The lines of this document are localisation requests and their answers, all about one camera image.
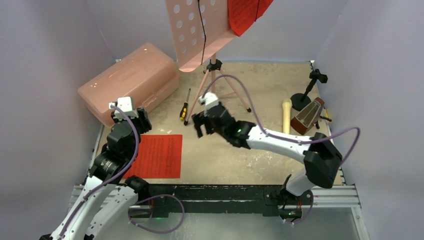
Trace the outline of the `red sheet music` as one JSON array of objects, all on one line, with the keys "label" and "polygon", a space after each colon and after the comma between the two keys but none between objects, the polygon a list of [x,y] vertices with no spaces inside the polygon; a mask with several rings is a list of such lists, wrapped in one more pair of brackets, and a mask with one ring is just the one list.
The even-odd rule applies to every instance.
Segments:
[{"label": "red sheet music", "polygon": [[124,177],[136,175],[142,179],[180,178],[182,146],[181,134],[141,135],[138,155]]},{"label": "red sheet music", "polygon": [[242,36],[272,5],[273,0],[228,0],[228,21],[233,33]]}]

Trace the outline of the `cream microphone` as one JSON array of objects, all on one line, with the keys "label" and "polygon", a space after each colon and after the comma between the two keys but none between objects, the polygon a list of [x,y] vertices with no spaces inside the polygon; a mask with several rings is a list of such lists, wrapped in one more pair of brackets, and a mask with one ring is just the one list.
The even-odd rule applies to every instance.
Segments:
[{"label": "cream microphone", "polygon": [[282,102],[282,132],[285,134],[290,134],[291,130],[291,109],[291,99],[285,98]]}]

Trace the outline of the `brown metronome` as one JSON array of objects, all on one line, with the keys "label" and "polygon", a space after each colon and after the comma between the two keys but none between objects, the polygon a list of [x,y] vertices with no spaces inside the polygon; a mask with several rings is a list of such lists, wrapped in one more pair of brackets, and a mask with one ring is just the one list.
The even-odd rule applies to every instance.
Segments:
[{"label": "brown metronome", "polygon": [[290,120],[290,126],[300,135],[305,135],[318,122],[324,104],[321,98],[316,97]]}]

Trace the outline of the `pink tripod music stand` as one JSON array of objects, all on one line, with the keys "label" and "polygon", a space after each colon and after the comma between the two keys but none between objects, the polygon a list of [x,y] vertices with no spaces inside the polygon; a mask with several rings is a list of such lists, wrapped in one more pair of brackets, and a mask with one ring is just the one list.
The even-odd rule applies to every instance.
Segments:
[{"label": "pink tripod music stand", "polygon": [[215,92],[215,78],[224,76],[217,52],[235,34],[229,24],[226,0],[167,0],[165,6],[178,69],[188,73],[204,68],[202,81],[183,120],[188,125],[198,98],[204,92]]}]

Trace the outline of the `black pliers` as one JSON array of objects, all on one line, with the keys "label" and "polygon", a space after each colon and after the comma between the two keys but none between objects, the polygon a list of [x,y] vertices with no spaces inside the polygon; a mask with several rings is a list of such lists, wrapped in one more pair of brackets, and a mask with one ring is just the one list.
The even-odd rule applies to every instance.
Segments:
[{"label": "black pliers", "polygon": [[[323,115],[320,115],[320,116],[319,116],[319,119],[326,120],[326,121],[328,121],[328,122],[332,122],[332,119],[331,119],[331,118],[329,118],[329,117],[327,117],[327,116],[323,116]],[[318,121],[318,120],[315,122],[315,127],[316,127],[318,130],[320,129],[320,125],[319,125],[319,121]]]}]

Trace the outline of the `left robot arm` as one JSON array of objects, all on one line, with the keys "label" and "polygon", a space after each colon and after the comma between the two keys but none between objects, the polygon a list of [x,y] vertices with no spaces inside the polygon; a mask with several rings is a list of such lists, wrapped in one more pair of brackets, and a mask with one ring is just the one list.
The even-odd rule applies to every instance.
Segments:
[{"label": "left robot arm", "polygon": [[106,144],[88,171],[83,190],[62,223],[42,240],[82,240],[90,223],[109,193],[135,161],[141,134],[152,129],[147,112],[142,108],[125,112],[112,107],[114,125]]}]

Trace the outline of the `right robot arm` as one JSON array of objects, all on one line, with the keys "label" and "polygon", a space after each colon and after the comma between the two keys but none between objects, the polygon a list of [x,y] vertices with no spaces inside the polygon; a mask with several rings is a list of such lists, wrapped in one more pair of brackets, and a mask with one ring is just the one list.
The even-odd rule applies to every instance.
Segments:
[{"label": "right robot arm", "polygon": [[315,186],[330,189],[334,185],[342,155],[318,132],[314,136],[296,136],[270,131],[265,134],[256,123],[235,120],[221,104],[192,115],[198,137],[201,127],[206,134],[218,134],[236,148],[264,150],[294,159],[304,165],[303,170],[289,175],[280,190],[282,200],[294,203]]}]

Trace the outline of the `yellow black screwdriver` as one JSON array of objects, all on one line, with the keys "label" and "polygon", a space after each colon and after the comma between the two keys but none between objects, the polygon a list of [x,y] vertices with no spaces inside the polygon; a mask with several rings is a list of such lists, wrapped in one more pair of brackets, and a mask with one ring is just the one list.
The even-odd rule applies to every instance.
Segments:
[{"label": "yellow black screwdriver", "polygon": [[191,88],[188,89],[188,93],[187,93],[186,99],[185,99],[185,101],[184,101],[184,103],[182,105],[181,111],[179,113],[179,119],[182,120],[182,121],[184,121],[185,118],[186,118],[186,114],[187,114],[188,106],[189,106],[190,94],[191,94]]}]

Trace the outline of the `pink plastic storage box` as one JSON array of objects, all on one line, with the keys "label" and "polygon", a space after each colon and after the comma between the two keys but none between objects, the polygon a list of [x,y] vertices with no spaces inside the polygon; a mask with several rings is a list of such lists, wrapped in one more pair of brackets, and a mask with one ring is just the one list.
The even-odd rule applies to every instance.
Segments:
[{"label": "pink plastic storage box", "polygon": [[78,94],[110,128],[114,124],[110,102],[130,96],[136,107],[150,112],[178,89],[179,76],[173,59],[148,42],[79,87]]}]

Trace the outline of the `black microphone stand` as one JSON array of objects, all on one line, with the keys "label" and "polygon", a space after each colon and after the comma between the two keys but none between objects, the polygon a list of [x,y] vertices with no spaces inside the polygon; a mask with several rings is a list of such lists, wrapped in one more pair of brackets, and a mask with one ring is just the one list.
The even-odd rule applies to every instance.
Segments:
[{"label": "black microphone stand", "polygon": [[322,84],[326,84],[328,82],[328,76],[320,72],[317,68],[312,70],[309,73],[310,82],[305,89],[304,93],[295,93],[290,97],[292,108],[296,111],[301,111],[304,107],[306,107],[309,103],[311,103],[311,99],[308,97],[309,92],[313,89],[314,85],[317,81]]}]

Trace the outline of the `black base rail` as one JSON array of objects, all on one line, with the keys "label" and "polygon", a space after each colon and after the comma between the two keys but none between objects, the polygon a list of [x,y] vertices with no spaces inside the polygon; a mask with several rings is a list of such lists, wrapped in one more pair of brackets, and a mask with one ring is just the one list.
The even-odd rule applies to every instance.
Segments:
[{"label": "black base rail", "polygon": [[170,213],[261,214],[277,217],[289,206],[307,206],[310,190],[299,197],[283,193],[281,185],[150,184],[153,217],[166,218]]}]

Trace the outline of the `aluminium frame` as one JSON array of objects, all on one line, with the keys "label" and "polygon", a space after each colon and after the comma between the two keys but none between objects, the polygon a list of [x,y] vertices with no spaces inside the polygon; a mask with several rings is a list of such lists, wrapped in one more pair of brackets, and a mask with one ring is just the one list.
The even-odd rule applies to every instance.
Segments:
[{"label": "aluminium frame", "polygon": [[[120,215],[130,216],[135,210],[146,211],[153,216],[153,201],[157,196],[149,196],[148,188],[151,184],[146,180],[131,176],[124,182],[119,181],[100,206],[94,219],[89,224],[83,240],[98,240]],[[79,186],[73,192],[72,206],[77,201],[84,188]],[[335,186],[321,188],[315,186],[309,191],[312,193],[311,203],[307,206],[301,204],[289,206],[283,211],[281,217],[284,223],[295,225],[305,220],[312,210],[318,208],[358,208],[360,201],[353,186]]]}]

